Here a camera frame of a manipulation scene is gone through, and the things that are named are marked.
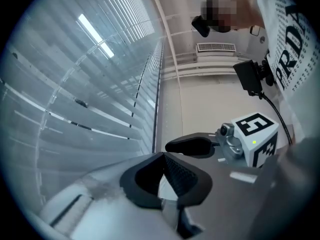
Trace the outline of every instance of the vent grille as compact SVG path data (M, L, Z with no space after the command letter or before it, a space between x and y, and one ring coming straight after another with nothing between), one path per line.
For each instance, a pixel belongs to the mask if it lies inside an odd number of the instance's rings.
M203 42L197 43L198 52L236 52L236 46L233 43L222 42Z

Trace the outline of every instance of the black hair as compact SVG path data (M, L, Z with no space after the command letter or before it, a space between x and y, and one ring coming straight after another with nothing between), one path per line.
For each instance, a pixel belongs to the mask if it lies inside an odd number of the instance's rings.
M220 33L229 32L231 30L231 26L224 26L219 24L218 17L214 17L218 14L218 8L214 7L213 0L206 0L206 2L202 2L201 16L206 20L207 26Z

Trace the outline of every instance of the black cable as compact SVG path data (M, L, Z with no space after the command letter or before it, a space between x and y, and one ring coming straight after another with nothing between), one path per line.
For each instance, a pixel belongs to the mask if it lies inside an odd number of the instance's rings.
M274 111L275 111L276 114L278 115L278 117L279 117L279 119L280 119L280 122L281 122L281 124L282 124L282 127L283 127L283 129L284 129L284 131L285 131L285 135L286 135L286 137L287 137L287 139L288 139L289 145L291 146L291 145L292 145L292 140L291 140L291 137L290 137L288 128L287 128L287 126L286 126L286 124L285 124L282 116L280 115L279 111L277 110L276 106L272 103L272 101L271 101L263 92L262 92L260 95L261 95L261 97L262 97L263 99L265 99L265 100L271 105L271 107L274 109Z

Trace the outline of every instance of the glass wall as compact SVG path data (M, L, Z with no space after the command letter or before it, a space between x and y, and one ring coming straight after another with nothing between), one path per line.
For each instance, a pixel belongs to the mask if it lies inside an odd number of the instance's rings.
M163 57L153 0L35 0L0 68L1 166L20 205L149 154Z

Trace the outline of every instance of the white t-shirt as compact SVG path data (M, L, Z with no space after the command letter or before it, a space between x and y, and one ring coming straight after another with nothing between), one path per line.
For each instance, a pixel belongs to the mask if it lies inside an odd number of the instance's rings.
M320 41L293 0L257 0L268 36L267 60L304 137L320 134Z

